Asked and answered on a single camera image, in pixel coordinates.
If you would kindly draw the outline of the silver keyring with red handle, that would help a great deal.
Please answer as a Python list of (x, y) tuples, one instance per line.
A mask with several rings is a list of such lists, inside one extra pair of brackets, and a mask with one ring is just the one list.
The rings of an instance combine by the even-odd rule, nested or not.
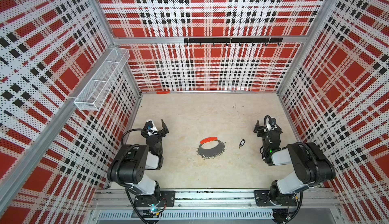
[(200, 141), (197, 154), (205, 159), (214, 159), (225, 151), (225, 143), (217, 137), (208, 137)]

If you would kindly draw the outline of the black head small key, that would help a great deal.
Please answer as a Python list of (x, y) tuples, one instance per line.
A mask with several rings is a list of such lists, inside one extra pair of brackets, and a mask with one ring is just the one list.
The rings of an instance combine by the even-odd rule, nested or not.
[(245, 140), (243, 139), (243, 140), (241, 140), (241, 142), (239, 143), (239, 149), (242, 147), (242, 146), (244, 146), (244, 144), (245, 144)]

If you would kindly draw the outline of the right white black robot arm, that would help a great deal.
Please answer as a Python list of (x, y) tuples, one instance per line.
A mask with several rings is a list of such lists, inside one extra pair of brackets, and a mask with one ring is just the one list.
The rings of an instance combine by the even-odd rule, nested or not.
[(316, 144), (296, 142), (281, 148), (283, 131), (275, 118), (265, 116), (263, 125), (256, 122), (253, 132), (262, 139), (260, 153), (265, 164), (293, 166), (290, 174), (274, 180), (269, 190), (259, 193), (258, 206), (292, 204), (298, 194), (335, 178), (335, 168)]

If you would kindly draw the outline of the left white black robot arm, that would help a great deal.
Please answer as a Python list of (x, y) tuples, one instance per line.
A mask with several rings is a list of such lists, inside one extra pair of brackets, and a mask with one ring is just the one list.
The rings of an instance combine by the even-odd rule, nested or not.
[[(121, 148), (109, 166), (107, 178), (132, 193), (141, 205), (157, 206), (161, 200), (159, 183), (147, 176), (147, 170), (160, 170), (163, 166), (162, 139), (169, 129), (162, 120), (162, 129), (157, 129), (152, 120), (144, 127), (126, 131), (121, 138)], [(139, 131), (145, 144), (126, 145), (125, 136)]]

